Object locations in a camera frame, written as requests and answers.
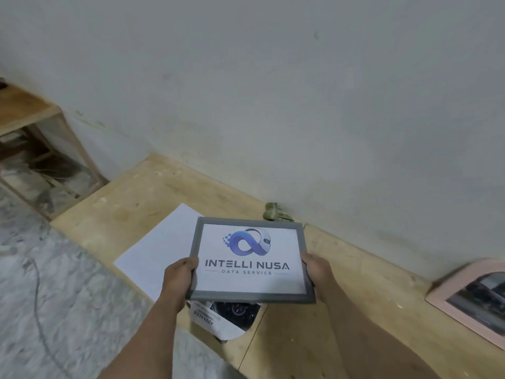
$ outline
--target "wall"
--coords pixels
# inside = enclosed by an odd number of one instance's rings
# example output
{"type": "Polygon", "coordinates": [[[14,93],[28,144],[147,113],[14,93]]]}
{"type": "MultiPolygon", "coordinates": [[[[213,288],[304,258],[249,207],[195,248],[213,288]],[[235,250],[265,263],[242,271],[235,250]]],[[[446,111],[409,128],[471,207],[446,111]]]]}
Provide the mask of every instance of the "wall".
{"type": "Polygon", "coordinates": [[[436,278],[503,255],[504,6],[3,0],[0,72],[110,179],[161,152],[436,278]]]}

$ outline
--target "logo sign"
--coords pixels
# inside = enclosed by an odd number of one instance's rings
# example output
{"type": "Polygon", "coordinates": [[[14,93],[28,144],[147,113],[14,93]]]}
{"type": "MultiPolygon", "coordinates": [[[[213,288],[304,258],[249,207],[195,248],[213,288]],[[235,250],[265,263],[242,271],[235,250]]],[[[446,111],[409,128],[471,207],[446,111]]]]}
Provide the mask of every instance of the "logo sign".
{"type": "Polygon", "coordinates": [[[223,238],[223,242],[234,254],[242,257],[251,253],[266,255],[270,250],[270,235],[259,228],[228,234],[223,238]]]}

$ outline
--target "paper sheet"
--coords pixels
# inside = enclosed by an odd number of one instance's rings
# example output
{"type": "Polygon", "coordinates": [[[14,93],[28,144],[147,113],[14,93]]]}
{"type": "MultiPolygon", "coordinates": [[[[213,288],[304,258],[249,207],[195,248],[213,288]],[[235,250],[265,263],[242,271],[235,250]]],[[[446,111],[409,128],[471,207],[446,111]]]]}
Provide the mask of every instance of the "paper sheet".
{"type": "Polygon", "coordinates": [[[201,216],[181,204],[114,264],[155,301],[161,293],[165,268],[189,256],[196,221],[201,216]]]}

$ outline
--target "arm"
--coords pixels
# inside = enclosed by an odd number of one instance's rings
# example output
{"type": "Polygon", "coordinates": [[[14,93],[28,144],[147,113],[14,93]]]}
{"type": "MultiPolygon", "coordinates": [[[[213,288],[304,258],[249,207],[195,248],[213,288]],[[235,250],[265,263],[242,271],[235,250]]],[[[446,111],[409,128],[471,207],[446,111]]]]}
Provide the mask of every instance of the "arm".
{"type": "Polygon", "coordinates": [[[166,268],[159,299],[98,379],[171,379],[177,313],[197,264],[198,258],[183,258],[166,268]]]}
{"type": "Polygon", "coordinates": [[[302,254],[331,325],[349,379],[439,379],[410,348],[372,322],[338,286],[330,264],[302,254]]]}

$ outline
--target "hand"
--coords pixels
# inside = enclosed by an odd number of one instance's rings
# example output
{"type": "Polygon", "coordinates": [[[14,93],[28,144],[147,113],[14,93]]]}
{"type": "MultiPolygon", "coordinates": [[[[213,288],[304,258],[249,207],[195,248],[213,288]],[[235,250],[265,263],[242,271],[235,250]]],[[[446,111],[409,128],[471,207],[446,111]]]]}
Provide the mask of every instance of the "hand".
{"type": "Polygon", "coordinates": [[[198,257],[182,258],[165,269],[163,287],[158,299],[174,304],[180,312],[184,308],[186,292],[191,284],[191,271],[198,266],[198,257]]]}
{"type": "Polygon", "coordinates": [[[319,299],[326,301],[327,293],[338,286],[330,263],[315,254],[302,253],[301,260],[307,265],[307,274],[316,286],[319,299]]]}

